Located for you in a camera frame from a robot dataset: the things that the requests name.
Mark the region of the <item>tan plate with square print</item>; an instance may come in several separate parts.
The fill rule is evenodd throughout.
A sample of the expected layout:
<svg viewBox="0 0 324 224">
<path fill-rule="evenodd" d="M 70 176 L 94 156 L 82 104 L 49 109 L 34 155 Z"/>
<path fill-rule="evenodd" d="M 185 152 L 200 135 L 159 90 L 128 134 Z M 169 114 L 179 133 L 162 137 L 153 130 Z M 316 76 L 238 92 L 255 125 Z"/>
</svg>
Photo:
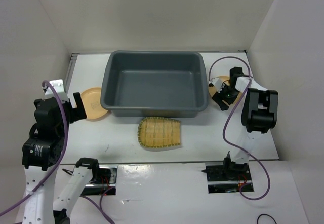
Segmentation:
<svg viewBox="0 0 324 224">
<path fill-rule="evenodd" d="M 209 85 L 208 85 L 208 92 L 210 97 L 212 98 L 218 91 L 217 88 L 214 86 L 214 83 L 216 83 L 218 86 L 220 86 L 221 83 L 223 83 L 224 85 L 229 85 L 229 76 L 217 76 L 214 78 L 211 78 L 211 80 L 209 81 Z M 235 98 L 235 100 L 232 103 L 228 103 L 226 102 L 224 99 L 222 100 L 222 102 L 224 102 L 227 106 L 230 106 L 232 104 L 236 104 L 238 102 L 238 100 L 241 97 L 241 93 L 239 92 L 237 97 Z"/>
</svg>

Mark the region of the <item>tan plate with bear print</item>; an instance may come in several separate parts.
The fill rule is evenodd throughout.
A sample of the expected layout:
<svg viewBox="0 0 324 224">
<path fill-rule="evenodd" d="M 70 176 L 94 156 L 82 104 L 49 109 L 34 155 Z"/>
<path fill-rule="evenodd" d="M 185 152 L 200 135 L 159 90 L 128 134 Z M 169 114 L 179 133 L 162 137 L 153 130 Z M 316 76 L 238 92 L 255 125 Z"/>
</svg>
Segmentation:
<svg viewBox="0 0 324 224">
<path fill-rule="evenodd" d="M 108 110 L 101 106 L 100 87 L 89 88 L 80 95 L 87 115 L 87 120 L 97 120 L 108 113 Z"/>
</svg>

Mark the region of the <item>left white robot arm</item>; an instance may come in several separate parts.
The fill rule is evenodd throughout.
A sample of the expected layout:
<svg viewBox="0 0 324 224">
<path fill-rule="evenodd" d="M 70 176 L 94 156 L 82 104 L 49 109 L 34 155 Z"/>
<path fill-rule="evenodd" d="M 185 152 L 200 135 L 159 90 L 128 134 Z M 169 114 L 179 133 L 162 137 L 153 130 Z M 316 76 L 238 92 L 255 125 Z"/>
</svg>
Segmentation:
<svg viewBox="0 0 324 224">
<path fill-rule="evenodd" d="M 36 123 L 22 147 L 26 174 L 26 203 L 23 223 L 70 223 L 71 212 L 87 183 L 101 177 L 99 162 L 80 158 L 61 194 L 54 197 L 56 173 L 67 147 L 68 127 L 85 119 L 79 93 L 74 93 L 76 108 L 70 100 L 59 106 L 55 97 L 34 101 Z"/>
</svg>

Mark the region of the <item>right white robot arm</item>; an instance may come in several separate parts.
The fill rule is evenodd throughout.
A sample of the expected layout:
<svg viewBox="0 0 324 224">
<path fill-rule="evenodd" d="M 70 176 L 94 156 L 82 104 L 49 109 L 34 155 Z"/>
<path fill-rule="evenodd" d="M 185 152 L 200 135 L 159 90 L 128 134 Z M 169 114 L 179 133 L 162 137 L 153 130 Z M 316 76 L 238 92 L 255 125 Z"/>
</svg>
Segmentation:
<svg viewBox="0 0 324 224">
<path fill-rule="evenodd" d="M 250 153 L 257 140 L 277 122 L 278 92 L 259 85 L 254 78 L 244 75 L 241 67 L 230 70 L 229 80 L 220 77 L 210 79 L 209 87 L 215 89 L 212 100 L 222 111 L 243 99 L 241 124 L 245 128 L 238 147 L 229 151 L 223 160 L 222 175 L 228 180 L 235 179 L 248 169 Z"/>
</svg>

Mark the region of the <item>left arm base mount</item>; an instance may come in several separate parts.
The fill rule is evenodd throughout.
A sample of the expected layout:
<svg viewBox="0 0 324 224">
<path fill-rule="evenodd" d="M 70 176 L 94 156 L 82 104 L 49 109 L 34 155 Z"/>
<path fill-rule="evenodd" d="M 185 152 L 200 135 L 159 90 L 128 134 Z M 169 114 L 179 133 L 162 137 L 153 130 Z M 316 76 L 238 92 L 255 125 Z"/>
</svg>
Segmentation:
<svg viewBox="0 0 324 224">
<path fill-rule="evenodd" d="M 93 178 L 85 185 L 83 196 L 115 195 L 117 167 L 104 167 L 99 169 L 97 178 Z"/>
</svg>

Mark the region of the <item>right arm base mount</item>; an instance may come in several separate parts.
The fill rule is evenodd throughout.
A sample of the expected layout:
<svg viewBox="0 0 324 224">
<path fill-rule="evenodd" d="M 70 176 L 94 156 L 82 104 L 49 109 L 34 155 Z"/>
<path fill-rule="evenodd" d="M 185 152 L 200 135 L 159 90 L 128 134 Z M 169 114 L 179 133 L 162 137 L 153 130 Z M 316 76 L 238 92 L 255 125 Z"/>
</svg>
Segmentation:
<svg viewBox="0 0 324 224">
<path fill-rule="evenodd" d="M 201 171 L 206 175 L 208 193 L 253 192 L 254 187 L 249 167 L 244 171 L 228 171 L 221 163 L 205 164 Z"/>
</svg>

